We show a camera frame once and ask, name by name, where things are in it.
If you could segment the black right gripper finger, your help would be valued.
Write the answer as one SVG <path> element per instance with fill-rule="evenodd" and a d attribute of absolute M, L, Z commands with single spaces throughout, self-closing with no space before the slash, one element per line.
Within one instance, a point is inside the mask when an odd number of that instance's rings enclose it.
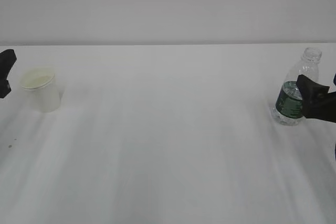
<path fill-rule="evenodd" d="M 302 97 L 302 115 L 305 118 L 335 123 L 336 93 L 329 92 L 329 86 L 318 84 L 301 74 L 297 78 L 297 87 Z"/>

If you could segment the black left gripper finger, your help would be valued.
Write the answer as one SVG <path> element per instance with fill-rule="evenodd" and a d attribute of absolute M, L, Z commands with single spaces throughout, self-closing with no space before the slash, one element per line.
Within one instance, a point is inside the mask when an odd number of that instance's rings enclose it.
<path fill-rule="evenodd" d="M 17 58 L 13 49 L 6 49 L 0 54 L 0 98 L 4 99 L 10 92 L 11 87 L 8 75 Z"/>

